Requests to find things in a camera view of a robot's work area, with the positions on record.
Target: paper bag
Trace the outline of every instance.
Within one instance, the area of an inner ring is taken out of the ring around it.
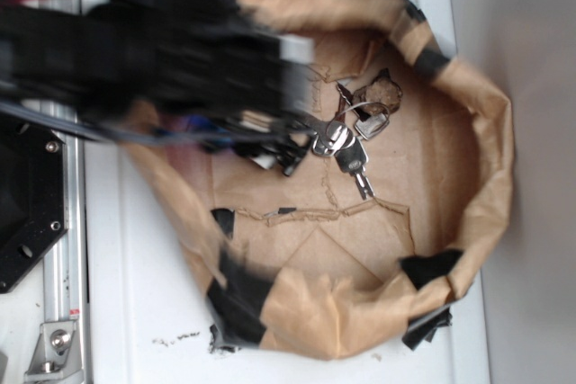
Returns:
[[[224,343],[336,359],[409,329],[414,347],[446,324],[446,305],[509,222],[509,99],[441,54],[409,0],[238,1],[256,21],[314,39],[316,117],[337,111],[335,80],[354,77],[354,91],[384,67],[403,98],[364,143],[369,201],[334,158],[310,154],[284,177],[228,151],[126,145]]]

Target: black plastic part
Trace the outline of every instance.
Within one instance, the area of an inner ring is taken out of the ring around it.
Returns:
[[[432,256],[409,256],[400,260],[400,267],[419,290],[435,278],[449,274],[462,254],[459,249],[446,249]]]
[[[450,59],[434,49],[423,49],[414,63],[414,70],[427,79],[435,78]]]
[[[425,316],[411,320],[402,342],[414,351],[422,341],[432,342],[438,328],[450,325],[452,315],[449,306],[445,305]]]
[[[0,293],[66,232],[63,150],[48,129],[0,114]]]
[[[236,0],[110,0],[86,15],[13,5],[0,17],[2,80],[85,121],[144,99],[226,121],[265,112],[283,133],[304,97],[307,68],[283,60],[280,37]]]
[[[234,236],[234,210],[230,209],[214,209],[211,211],[214,219],[220,225],[221,230],[224,232],[227,238],[233,238]]]
[[[259,345],[266,332],[260,312],[273,283],[250,274],[225,251],[220,253],[220,271],[227,287],[223,289],[214,280],[207,297],[222,340],[228,345]]]

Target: metal bracket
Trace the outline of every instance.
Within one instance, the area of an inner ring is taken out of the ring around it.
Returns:
[[[40,325],[40,337],[24,382],[80,384],[84,382],[76,321]]]

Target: key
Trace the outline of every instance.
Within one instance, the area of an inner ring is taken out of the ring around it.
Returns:
[[[354,176],[362,199],[366,200],[368,195],[373,197],[374,189],[372,189],[368,177],[365,176],[365,165],[368,163],[369,158],[362,145],[362,141],[355,138],[350,147],[339,150],[334,157],[342,173],[348,173]]]
[[[312,152],[315,155],[334,156],[343,146],[351,144],[352,131],[341,121],[321,121],[311,114],[305,114],[302,123],[316,132],[312,143]]]
[[[340,83],[337,84],[337,89],[340,92],[342,99],[352,106],[352,94],[350,91]],[[358,121],[355,123],[354,128],[366,140],[374,138],[390,123],[390,116],[387,113],[384,114],[381,112],[380,114],[371,116],[367,112],[363,112],[358,108],[354,108],[354,112],[356,116],[358,116]]]

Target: metal frame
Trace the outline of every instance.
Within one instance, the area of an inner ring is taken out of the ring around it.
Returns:
[[[40,6],[68,13],[80,12],[80,0],[45,0]],[[51,102],[42,102],[40,111],[71,121],[77,119],[73,110]],[[45,323],[41,326],[37,349],[26,376],[28,378],[34,376],[39,362],[50,362],[52,353],[50,350],[43,350],[42,341],[47,337],[45,327],[64,328],[70,326],[72,322],[73,343],[68,348],[70,354],[67,354],[67,358],[75,360],[66,362],[66,373],[43,375],[42,378],[49,382],[80,384],[92,382],[89,354],[84,143],[70,136],[62,134],[58,136],[67,148],[64,162],[67,233],[44,257]]]

